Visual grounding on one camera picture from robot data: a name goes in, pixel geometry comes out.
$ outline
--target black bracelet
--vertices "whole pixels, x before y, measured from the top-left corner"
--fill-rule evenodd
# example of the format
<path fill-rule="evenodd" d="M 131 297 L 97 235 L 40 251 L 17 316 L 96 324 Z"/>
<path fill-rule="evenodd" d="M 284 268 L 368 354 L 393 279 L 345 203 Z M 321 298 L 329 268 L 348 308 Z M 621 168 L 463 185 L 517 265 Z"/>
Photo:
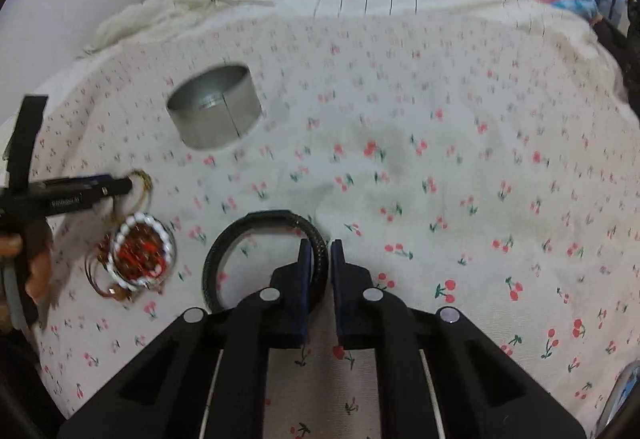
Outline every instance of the black bracelet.
<path fill-rule="evenodd" d="M 322 235 L 313 224 L 289 210 L 268 210 L 247 214 L 233 222 L 220 233 L 211 246 L 202 270 L 202 294 L 207 307 L 213 313 L 225 310 L 220 304 L 216 279 L 220 263 L 226 253 L 242 234 L 252 229 L 268 228 L 298 228 L 306 235 L 314 255 L 308 289 L 309 312 L 313 311 L 322 300 L 329 275 L 329 255 Z"/>

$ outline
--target white blanket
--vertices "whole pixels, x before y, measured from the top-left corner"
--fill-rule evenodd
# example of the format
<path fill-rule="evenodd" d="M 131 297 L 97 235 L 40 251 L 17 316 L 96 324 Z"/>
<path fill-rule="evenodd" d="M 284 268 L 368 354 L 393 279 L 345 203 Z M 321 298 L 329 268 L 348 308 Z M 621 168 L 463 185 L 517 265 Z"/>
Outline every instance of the white blanket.
<path fill-rule="evenodd" d="M 591 430 L 640 342 L 640 138 L 616 107 L 610 57 L 583 21 L 535 2 L 311 3 L 284 0 L 277 12 L 315 20 L 205 22 L 180 40 L 122 44 L 46 121 L 38 178 L 144 168 L 151 211 L 178 246 L 164 295 L 125 309 L 99 299 L 80 268 L 95 217 L 56 226 L 56 303 L 38 336 L 56 402 L 73 413 L 202 305 L 215 236 L 277 207 L 341 238 L 349 261 L 411 307 L 459 307 Z M 164 97 L 224 59 L 248 63 L 266 117 L 231 148 L 189 151 Z M 223 299 L 264 286 L 296 247 L 246 239 Z M 372 355 L 336 347 L 329 298 L 308 346 L 271 355 L 265 437 L 300 435 L 301 424 L 379 435 Z"/>

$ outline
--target metal cylinder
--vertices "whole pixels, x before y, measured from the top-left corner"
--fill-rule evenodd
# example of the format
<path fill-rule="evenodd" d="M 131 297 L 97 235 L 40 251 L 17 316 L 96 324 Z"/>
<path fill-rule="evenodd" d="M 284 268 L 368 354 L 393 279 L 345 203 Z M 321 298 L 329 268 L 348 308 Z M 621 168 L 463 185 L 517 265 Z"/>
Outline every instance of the metal cylinder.
<path fill-rule="evenodd" d="M 186 81 L 166 108 L 185 145 L 198 150 L 239 139 L 262 113 L 249 68 L 242 64 L 214 67 Z"/>

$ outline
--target bed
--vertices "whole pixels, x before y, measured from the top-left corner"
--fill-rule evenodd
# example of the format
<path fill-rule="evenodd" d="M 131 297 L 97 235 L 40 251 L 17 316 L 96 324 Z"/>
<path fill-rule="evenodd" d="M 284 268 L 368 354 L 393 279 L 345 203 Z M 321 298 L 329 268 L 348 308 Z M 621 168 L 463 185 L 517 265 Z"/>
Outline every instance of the bed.
<path fill-rule="evenodd" d="M 203 307 L 212 240 L 277 207 L 342 239 L 349 261 L 411 307 L 460 307 L 594 434 L 638 359 L 640 134 L 588 24 L 536 0 L 200 4 L 132 6 L 37 91 L 51 100 L 34 176 L 143 168 L 150 211 L 178 247 L 162 294 L 119 305 L 84 278 L 100 218 L 52 221 L 52 301 L 36 336 L 58 408 L 72 415 Z M 247 63 L 264 119 L 230 148 L 189 150 L 164 99 L 223 61 Z M 297 244 L 242 241 L 220 281 L 225 303 L 266 285 Z M 380 434 L 373 355 L 337 346 L 329 299 L 305 347 L 271 355 L 265 437 Z"/>

